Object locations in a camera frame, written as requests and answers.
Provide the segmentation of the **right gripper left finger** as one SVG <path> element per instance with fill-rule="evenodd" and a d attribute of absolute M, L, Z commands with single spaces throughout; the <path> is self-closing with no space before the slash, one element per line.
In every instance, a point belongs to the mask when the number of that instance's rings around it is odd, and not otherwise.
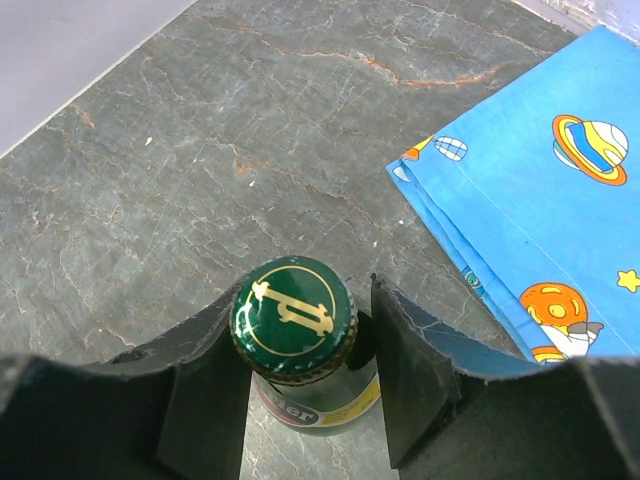
<path fill-rule="evenodd" d="M 251 372 L 229 332 L 235 290 L 111 360 L 1 358 L 5 479 L 235 479 Z"/>

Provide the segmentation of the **green glass bottle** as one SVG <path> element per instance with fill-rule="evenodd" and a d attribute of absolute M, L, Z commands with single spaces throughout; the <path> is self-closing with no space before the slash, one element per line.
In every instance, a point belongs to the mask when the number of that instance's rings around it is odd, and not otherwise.
<path fill-rule="evenodd" d="M 314 258 L 255 268 L 232 303 L 229 329 L 265 408 L 302 434 L 340 434 L 380 398 L 370 308 Z"/>

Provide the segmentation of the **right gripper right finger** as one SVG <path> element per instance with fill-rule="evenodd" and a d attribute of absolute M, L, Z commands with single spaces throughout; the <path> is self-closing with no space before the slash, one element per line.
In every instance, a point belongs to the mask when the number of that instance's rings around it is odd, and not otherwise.
<path fill-rule="evenodd" d="M 383 275 L 371 316 L 389 461 L 403 479 L 635 479 L 639 360 L 542 366 L 450 327 Z"/>

